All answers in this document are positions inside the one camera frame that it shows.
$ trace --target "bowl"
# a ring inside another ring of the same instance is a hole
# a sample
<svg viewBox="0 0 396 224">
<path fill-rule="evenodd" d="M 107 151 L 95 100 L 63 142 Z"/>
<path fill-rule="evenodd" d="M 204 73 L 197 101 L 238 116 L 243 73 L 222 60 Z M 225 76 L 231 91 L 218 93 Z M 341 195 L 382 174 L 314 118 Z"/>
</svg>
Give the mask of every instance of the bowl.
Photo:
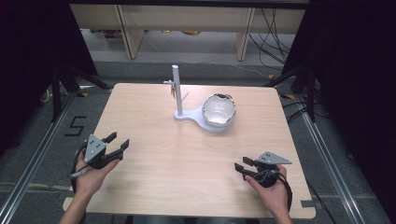
<svg viewBox="0 0 396 224">
<path fill-rule="evenodd" d="M 233 123 L 236 106 L 230 95 L 216 93 L 205 100 L 202 112 L 207 124 L 223 128 Z"/>
</svg>

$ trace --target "table surface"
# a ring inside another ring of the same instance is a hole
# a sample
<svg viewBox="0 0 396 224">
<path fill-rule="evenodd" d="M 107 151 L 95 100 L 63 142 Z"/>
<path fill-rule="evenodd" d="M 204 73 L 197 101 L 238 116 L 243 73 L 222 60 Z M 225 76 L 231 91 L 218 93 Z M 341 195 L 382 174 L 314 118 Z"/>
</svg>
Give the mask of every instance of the table surface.
<svg viewBox="0 0 396 224">
<path fill-rule="evenodd" d="M 194 109 L 213 93 L 230 94 L 234 123 L 209 133 L 190 120 L 174 119 L 176 100 L 165 84 L 117 84 L 99 120 L 99 138 L 117 132 L 106 153 L 130 146 L 124 159 L 93 196 L 87 212 L 183 217 L 270 217 L 258 194 L 233 167 L 244 156 L 271 151 L 285 165 L 293 191 L 290 215 L 312 218 L 314 207 L 290 129 L 275 89 L 182 85 L 183 109 Z M 64 209 L 72 198 L 66 198 Z"/>
</svg>

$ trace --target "hand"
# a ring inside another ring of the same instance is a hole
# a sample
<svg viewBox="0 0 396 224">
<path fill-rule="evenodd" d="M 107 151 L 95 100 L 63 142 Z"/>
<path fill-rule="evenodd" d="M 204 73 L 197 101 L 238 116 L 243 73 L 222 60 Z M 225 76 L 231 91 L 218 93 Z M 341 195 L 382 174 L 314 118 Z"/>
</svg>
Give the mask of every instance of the hand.
<svg viewBox="0 0 396 224">
<path fill-rule="evenodd" d="M 82 154 L 83 153 L 80 153 L 78 155 L 78 162 L 76 165 L 77 171 L 86 165 Z M 114 160 L 99 170 L 91 169 L 76 179 L 75 197 L 59 221 L 60 224 L 80 223 L 92 195 L 102 187 L 105 177 L 117 166 L 119 161 L 120 160 Z"/>
<path fill-rule="evenodd" d="M 285 176 L 285 178 L 287 177 L 285 167 L 278 165 L 277 169 L 280 174 Z M 259 193 L 262 204 L 271 212 L 277 223 L 291 223 L 287 222 L 291 221 L 288 209 L 288 193 L 282 182 L 277 180 L 272 187 L 266 189 L 251 176 L 247 175 L 245 179 Z"/>
<path fill-rule="evenodd" d="M 83 168 L 86 163 L 84 162 L 83 153 L 78 155 L 78 163 L 76 165 L 76 170 Z M 102 169 L 92 169 L 91 168 L 86 174 L 81 175 L 76 180 L 76 195 L 83 194 L 84 196 L 91 197 L 99 188 L 102 187 L 103 181 L 110 171 L 112 171 L 120 160 L 114 160 L 110 162 L 107 166 Z"/>
</svg>

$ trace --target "floor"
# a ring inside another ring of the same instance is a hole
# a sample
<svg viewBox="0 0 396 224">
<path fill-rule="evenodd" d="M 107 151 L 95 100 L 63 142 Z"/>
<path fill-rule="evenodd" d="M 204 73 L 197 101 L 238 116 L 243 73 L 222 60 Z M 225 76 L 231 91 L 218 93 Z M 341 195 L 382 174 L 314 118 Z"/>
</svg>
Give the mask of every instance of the floor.
<svg viewBox="0 0 396 224">
<path fill-rule="evenodd" d="M 265 78 L 269 78 L 270 74 L 268 71 L 271 71 L 273 67 L 277 69 L 282 66 L 282 63 L 278 60 L 260 53 L 252 41 L 254 39 L 261 44 L 262 37 L 265 38 L 265 35 L 253 34 L 252 39 L 248 41 L 245 60 L 238 62 L 232 34 L 201 32 L 198 35 L 186 35 L 179 31 L 169 33 L 147 31 L 136 58 L 130 60 L 127 58 L 121 39 L 105 38 L 102 33 L 92 33 L 89 30 L 82 30 L 81 32 L 97 66 L 103 66 L 106 63 L 192 63 L 197 64 L 198 67 L 221 64 L 224 67 L 230 66 L 234 70 L 246 70 L 247 67 L 251 66 L 254 69 L 249 70 L 250 73 Z M 276 42 L 270 37 L 267 39 L 268 43 L 275 46 Z M 293 42 L 294 35 L 279 35 L 278 37 L 289 48 Z M 280 58 L 280 61 L 283 61 L 278 49 L 265 48 Z M 289 93 L 286 88 L 281 90 L 285 95 Z M 93 95 L 91 104 L 102 108 L 106 104 L 107 97 L 108 94 Z M 76 114 L 78 111 L 83 111 L 86 106 L 80 98 L 77 98 L 73 104 L 75 104 L 73 108 L 77 110 L 73 113 Z M 282 105 L 287 104 L 287 99 L 282 99 Z M 390 223 L 370 187 L 365 182 L 359 167 L 346 156 L 347 148 L 341 136 L 338 135 L 336 127 L 334 127 L 330 119 L 326 118 L 328 115 L 325 109 L 319 108 L 316 111 L 318 121 L 315 124 L 310 123 L 310 119 L 305 114 L 298 114 L 301 116 L 295 119 L 292 115 L 299 109 L 301 108 L 298 105 L 284 108 L 285 115 L 290 119 L 290 131 L 292 132 L 296 148 L 298 148 L 307 181 L 309 180 L 309 183 L 315 186 L 318 195 L 311 191 L 312 197 L 317 202 L 317 217 L 313 220 L 295 220 L 295 222 L 332 223 L 328 213 L 325 211 L 327 208 L 337 223 Z M 53 146 L 51 147 L 62 148 L 60 143 L 57 144 L 57 136 L 47 136 L 44 130 L 53 129 L 64 134 L 69 132 L 66 124 L 68 125 L 70 122 L 66 121 L 61 124 L 61 127 L 51 127 L 48 119 L 46 119 L 50 116 L 50 106 L 39 107 L 32 116 L 29 127 L 26 127 L 21 133 L 21 136 L 27 136 L 25 141 L 21 141 L 21 144 L 16 146 L 17 149 L 18 147 L 29 148 L 33 146 L 34 148 L 27 151 L 16 150 L 15 148 L 10 149 L 1 159 L 1 203 L 6 203 L 9 200 L 9 193 L 15 190 L 13 187 L 26 172 L 26 164 L 35 157 L 34 149 L 36 146 L 40 146 L 43 139 L 52 138 Z M 86 127 L 84 132 L 94 130 L 95 122 L 97 120 L 91 120 L 91 126 Z M 61 160 L 57 164 L 57 158 L 60 154 L 61 152 L 50 150 L 44 156 L 43 161 L 37 162 L 38 165 L 35 168 L 37 174 L 30 179 L 29 189 L 21 199 L 18 209 L 12 211 L 14 217 L 11 216 L 10 223 L 48 223 L 47 220 L 54 221 L 62 215 L 63 198 L 68 190 L 68 170 L 64 170 Z M 357 204 L 356 209 L 348 208 L 349 206 L 354 207 L 353 203 Z M 48 208 L 50 212 L 43 213 L 42 208 Z M 123 223 L 125 218 L 124 216 L 96 215 L 89 217 L 87 223 Z M 262 220 L 263 222 L 273 223 L 274 221 L 272 219 L 264 219 Z"/>
</svg>

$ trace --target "vertical rod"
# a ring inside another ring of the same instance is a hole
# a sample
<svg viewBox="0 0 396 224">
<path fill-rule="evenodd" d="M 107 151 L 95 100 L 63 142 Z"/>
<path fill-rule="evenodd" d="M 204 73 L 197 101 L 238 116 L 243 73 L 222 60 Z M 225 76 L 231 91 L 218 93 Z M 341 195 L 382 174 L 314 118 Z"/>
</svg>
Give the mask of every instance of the vertical rod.
<svg viewBox="0 0 396 224">
<path fill-rule="evenodd" d="M 183 108 L 181 106 L 181 93 L 180 93 L 180 76 L 178 74 L 178 66 L 172 65 L 174 82 L 175 82 L 175 92 L 176 92 L 176 102 L 177 102 L 177 114 L 179 116 L 183 115 Z"/>
</svg>

